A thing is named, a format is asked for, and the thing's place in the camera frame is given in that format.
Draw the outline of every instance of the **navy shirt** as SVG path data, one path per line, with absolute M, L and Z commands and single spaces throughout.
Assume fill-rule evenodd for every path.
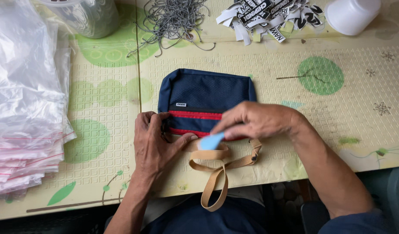
M 212 196 L 213 204 L 218 196 Z M 182 204 L 166 211 L 147 225 L 141 233 L 264 233 L 268 216 L 265 208 L 248 199 L 227 197 L 223 206 L 209 212 L 200 204 L 200 194 L 192 196 Z M 369 213 L 340 216 L 325 224 L 319 234 L 335 233 L 388 233 L 382 213 L 377 210 Z

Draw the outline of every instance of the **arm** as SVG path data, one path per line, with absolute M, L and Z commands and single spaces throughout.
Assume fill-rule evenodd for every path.
M 170 144 L 161 138 L 162 120 L 169 113 L 140 113 L 135 121 L 135 161 L 129 187 L 105 233 L 139 233 L 153 182 L 183 146 L 198 137 L 187 133 Z
M 332 219 L 373 209 L 362 182 L 298 111 L 275 104 L 243 102 L 224 113 L 211 133 L 221 131 L 228 140 L 286 133 Z

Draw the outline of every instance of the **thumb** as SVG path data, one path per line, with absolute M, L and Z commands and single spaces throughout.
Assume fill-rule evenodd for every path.
M 250 125 L 235 125 L 224 131 L 226 140 L 233 140 L 240 137 L 253 138 L 254 133 L 251 131 Z
M 182 150 L 182 148 L 188 144 L 188 142 L 198 139 L 197 135 L 194 133 L 185 133 L 182 135 L 178 140 L 176 140 L 174 143 L 172 143 L 172 155 L 176 154 L 178 151 Z

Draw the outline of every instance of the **hand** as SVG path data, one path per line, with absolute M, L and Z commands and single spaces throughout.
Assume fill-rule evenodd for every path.
M 198 138 L 194 133 L 186 133 L 174 143 L 167 143 L 161 137 L 161 124 L 169 115 L 168 112 L 150 111 L 136 118 L 135 173 L 142 178 L 156 179 L 182 147 Z
M 290 132 L 296 120 L 303 117 L 295 109 L 256 102 L 242 102 L 224 112 L 221 121 L 213 128 L 211 134 L 224 131 L 227 140 L 239 137 L 257 139 Z

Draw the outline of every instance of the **navy blue pouch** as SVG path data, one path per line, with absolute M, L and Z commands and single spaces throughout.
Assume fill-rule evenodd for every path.
M 256 101 L 250 77 L 177 69 L 163 79 L 157 109 L 171 113 L 166 132 L 204 137 L 223 112 L 243 101 Z

